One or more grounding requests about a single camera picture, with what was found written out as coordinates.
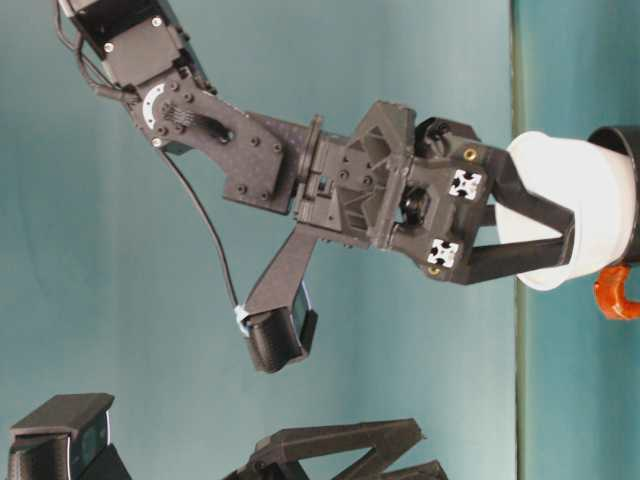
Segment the black cable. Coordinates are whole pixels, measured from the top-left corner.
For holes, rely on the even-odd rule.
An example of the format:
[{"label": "black cable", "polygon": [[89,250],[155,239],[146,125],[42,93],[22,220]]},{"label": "black cable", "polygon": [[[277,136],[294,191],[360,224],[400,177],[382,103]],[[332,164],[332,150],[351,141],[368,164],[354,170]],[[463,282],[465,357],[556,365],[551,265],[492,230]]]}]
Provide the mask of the black cable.
[{"label": "black cable", "polygon": [[169,169],[175,174],[175,176],[178,177],[178,180],[180,180],[180,183],[186,190],[187,195],[189,195],[189,198],[193,202],[194,207],[200,214],[200,217],[202,217],[202,221],[207,225],[209,233],[213,238],[213,243],[218,252],[218,260],[220,261],[220,267],[222,269],[222,276],[224,278],[225,287],[227,289],[227,295],[229,296],[229,300],[231,301],[232,307],[233,308],[237,307],[239,305],[238,296],[236,295],[236,290],[233,285],[233,279],[231,278],[231,272],[229,270],[229,262],[227,261],[227,254],[225,253],[224,246],[222,245],[222,240],[220,239],[220,235],[218,234],[218,231],[214,227],[213,222],[211,221],[211,218],[207,213],[207,209],[204,207],[204,205],[200,201],[198,194],[194,190],[189,180],[187,180],[184,173],[182,173],[182,170],[180,170],[180,168],[175,164],[175,162],[171,159],[171,157],[169,157],[169,155],[167,155],[165,152],[163,152],[160,149],[157,149],[157,151],[160,157],[162,158],[162,160],[164,161],[164,163],[167,165],[167,167],[169,167]]}]

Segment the screw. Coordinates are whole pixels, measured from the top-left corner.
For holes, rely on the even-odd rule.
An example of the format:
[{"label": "screw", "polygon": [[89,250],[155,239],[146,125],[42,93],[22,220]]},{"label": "screw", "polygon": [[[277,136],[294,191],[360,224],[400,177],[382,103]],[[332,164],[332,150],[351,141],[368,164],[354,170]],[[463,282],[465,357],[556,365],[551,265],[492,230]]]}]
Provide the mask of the screw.
[{"label": "screw", "polygon": [[467,162],[473,162],[476,158],[478,158],[478,152],[473,148],[467,148],[464,151],[464,159]]}]

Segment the orange handle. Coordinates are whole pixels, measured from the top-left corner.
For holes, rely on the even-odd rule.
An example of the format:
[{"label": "orange handle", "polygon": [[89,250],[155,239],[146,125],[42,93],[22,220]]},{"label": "orange handle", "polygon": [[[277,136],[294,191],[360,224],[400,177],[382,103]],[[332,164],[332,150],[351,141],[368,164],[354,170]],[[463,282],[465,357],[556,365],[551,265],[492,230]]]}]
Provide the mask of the orange handle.
[{"label": "orange handle", "polygon": [[593,286],[596,302],[609,320],[635,320],[640,318],[640,302],[632,302],[625,297],[624,284],[631,267],[616,265],[600,272]]}]

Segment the teal wall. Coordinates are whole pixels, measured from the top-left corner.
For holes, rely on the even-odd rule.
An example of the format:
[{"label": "teal wall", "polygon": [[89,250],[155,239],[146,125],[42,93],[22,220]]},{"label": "teal wall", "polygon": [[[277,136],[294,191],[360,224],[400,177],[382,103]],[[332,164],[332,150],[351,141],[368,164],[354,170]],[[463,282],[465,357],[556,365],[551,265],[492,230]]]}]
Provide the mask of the teal wall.
[{"label": "teal wall", "polygon": [[[518,129],[586,138],[640,122],[640,4],[516,1]],[[640,296],[637,275],[630,293]],[[595,276],[522,290],[521,478],[640,477],[640,325],[607,322]]]},{"label": "teal wall", "polygon": [[[285,426],[415,416],[430,441],[405,464],[437,457],[452,479],[512,480],[513,283],[455,288],[396,255],[321,245],[312,357],[255,373],[205,228],[121,109],[82,83],[47,3],[0,16],[0,452],[49,396],[97,390],[118,398],[114,435],[135,478],[221,477]],[[507,2],[173,4],[241,108],[300,122],[319,111],[348,133],[385,98],[509,139]],[[291,219],[223,202],[220,172],[196,152],[180,164],[246,294]],[[336,466],[312,463],[323,477]]]}]

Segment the robotic arm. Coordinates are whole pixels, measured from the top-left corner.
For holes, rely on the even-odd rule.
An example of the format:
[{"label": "robotic arm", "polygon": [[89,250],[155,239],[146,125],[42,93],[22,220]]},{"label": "robotic arm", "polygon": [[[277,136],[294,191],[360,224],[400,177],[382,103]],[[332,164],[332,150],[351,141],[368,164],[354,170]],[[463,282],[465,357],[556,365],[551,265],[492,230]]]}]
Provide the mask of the robotic arm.
[{"label": "robotic arm", "polygon": [[[11,428],[7,480],[131,480],[111,443],[107,394],[57,395]],[[295,428],[258,442],[224,480],[308,480],[300,461],[370,448],[335,480],[447,480],[437,461],[383,473],[423,440],[413,419]]]},{"label": "robotic arm", "polygon": [[[573,213],[528,192],[509,154],[471,127],[439,118],[416,125],[412,109],[382,101],[351,136],[323,131],[320,117],[304,126],[243,112],[217,97],[165,1],[56,1],[78,30],[85,78],[87,42],[109,79],[89,84],[122,102],[164,158],[200,150],[224,172],[225,199],[293,210],[291,236],[236,307],[258,370],[309,353],[317,315],[303,277],[318,240],[400,252],[426,276],[458,284],[569,261]],[[491,196],[560,237],[475,246],[480,227],[495,225]]]}]

